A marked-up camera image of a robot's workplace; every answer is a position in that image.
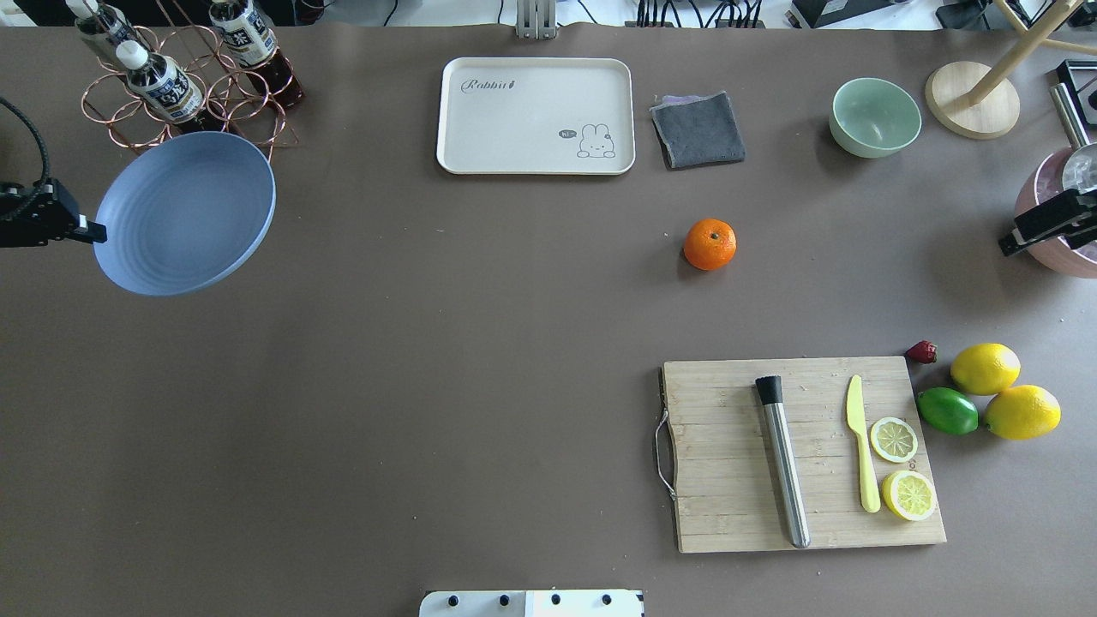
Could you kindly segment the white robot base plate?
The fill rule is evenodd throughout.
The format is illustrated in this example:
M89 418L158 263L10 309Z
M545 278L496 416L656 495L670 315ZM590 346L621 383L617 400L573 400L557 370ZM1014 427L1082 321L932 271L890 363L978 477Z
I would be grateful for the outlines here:
M644 616L641 590L438 590L419 616Z

